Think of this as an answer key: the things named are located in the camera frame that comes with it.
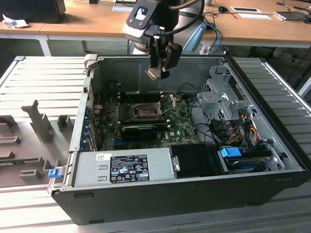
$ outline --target black plastic cover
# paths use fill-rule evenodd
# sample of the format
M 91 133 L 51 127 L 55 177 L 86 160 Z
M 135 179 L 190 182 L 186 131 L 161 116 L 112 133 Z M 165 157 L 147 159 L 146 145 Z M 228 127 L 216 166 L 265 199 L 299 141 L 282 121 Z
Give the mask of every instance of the black plastic cover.
M 178 158 L 177 178 L 224 175 L 218 147 L 214 144 L 184 144 L 170 146 L 171 156 Z

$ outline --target blue drive tab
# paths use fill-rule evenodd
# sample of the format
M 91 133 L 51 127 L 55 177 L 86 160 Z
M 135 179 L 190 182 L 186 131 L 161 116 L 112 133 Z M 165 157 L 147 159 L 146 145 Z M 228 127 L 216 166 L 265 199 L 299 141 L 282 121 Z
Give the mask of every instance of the blue drive tab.
M 237 147 L 225 147 L 220 151 L 220 153 L 222 154 L 223 158 L 242 156 L 239 148 Z
M 50 169 L 48 177 L 49 178 L 62 178 L 62 169 L 61 168 Z

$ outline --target computer mouse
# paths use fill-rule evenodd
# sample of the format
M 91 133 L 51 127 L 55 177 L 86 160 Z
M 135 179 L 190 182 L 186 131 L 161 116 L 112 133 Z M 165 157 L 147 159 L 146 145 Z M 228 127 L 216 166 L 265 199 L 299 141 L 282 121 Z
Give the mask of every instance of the computer mouse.
M 226 7 L 224 7 L 224 6 L 220 6 L 220 7 L 218 8 L 218 11 L 219 11 L 220 13 L 224 13 L 224 12 L 228 11 L 228 8 L 226 8 Z
M 303 21 L 304 23 L 310 24 L 310 23 L 311 23 L 311 16 L 304 16 L 304 17 L 302 18 L 302 21 Z

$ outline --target wooden desk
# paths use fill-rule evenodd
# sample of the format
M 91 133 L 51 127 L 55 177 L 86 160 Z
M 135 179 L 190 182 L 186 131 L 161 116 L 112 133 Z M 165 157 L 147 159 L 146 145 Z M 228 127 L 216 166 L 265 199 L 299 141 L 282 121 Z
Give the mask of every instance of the wooden desk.
M 47 35 L 122 36 L 128 12 L 112 11 L 113 3 L 65 0 L 66 14 L 58 24 L 45 24 Z
M 287 8 L 276 5 L 276 0 L 217 0 L 225 4 L 230 12 L 230 7 L 253 7 L 262 11 L 262 14 L 273 14 L 274 11 L 287 11 Z M 294 6 L 307 7 L 303 2 L 286 1 L 287 6 L 293 9 Z M 215 11 L 218 7 L 206 7 L 206 11 Z M 277 15 L 268 15 L 271 20 L 246 19 L 238 14 L 234 18 L 231 14 L 218 14 L 215 19 L 217 29 L 223 34 L 224 43 L 234 42 L 261 42 L 261 43 L 284 43 L 284 44 L 311 44 L 311 25 L 300 21 L 284 21 Z M 205 33 L 204 39 L 213 39 L 210 33 Z
M 276 0 L 217 0 L 230 6 L 259 8 L 263 13 L 272 14 L 274 11 L 286 11 L 276 5 Z M 289 7 L 306 7 L 307 4 L 297 1 L 287 1 Z M 128 12 L 113 12 L 113 4 L 99 2 L 89 4 L 85 1 L 65 0 L 66 15 L 59 24 L 31 23 L 29 28 L 8 29 L 0 25 L 0 37 L 24 38 L 39 40 L 46 56 L 51 52 L 48 40 L 92 40 L 92 41 L 127 41 L 123 27 L 129 15 Z M 206 7 L 205 11 L 217 11 L 218 7 Z M 311 44 L 311 25 L 303 22 L 282 22 L 276 15 L 269 15 L 272 20 L 243 19 L 235 14 L 218 14 L 215 19 L 217 28 L 223 34 L 225 45 L 297 47 L 308 48 Z M 203 40 L 211 43 L 215 39 L 213 31 L 206 31 Z
M 8 28 L 4 23 L 0 23 L 0 33 L 16 33 L 16 34 L 40 34 L 40 29 L 44 23 L 32 23 L 30 27 L 25 28 Z

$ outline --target power supply label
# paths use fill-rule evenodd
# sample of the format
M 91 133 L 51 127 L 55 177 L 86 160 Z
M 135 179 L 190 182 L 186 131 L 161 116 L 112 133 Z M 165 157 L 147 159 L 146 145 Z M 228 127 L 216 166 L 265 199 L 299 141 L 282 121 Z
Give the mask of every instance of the power supply label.
M 111 183 L 137 182 L 148 180 L 149 168 L 146 154 L 111 157 Z

